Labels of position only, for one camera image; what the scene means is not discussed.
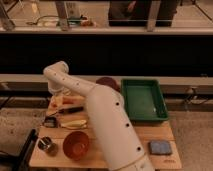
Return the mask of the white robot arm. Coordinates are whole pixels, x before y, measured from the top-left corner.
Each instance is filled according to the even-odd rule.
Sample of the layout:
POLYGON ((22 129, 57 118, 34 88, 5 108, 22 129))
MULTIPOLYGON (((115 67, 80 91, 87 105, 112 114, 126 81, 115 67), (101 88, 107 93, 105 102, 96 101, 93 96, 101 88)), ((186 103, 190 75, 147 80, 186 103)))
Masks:
POLYGON ((53 95, 64 87, 85 97, 85 109, 110 171, 155 171, 124 109, 120 93, 68 74, 64 61, 43 70, 53 95))

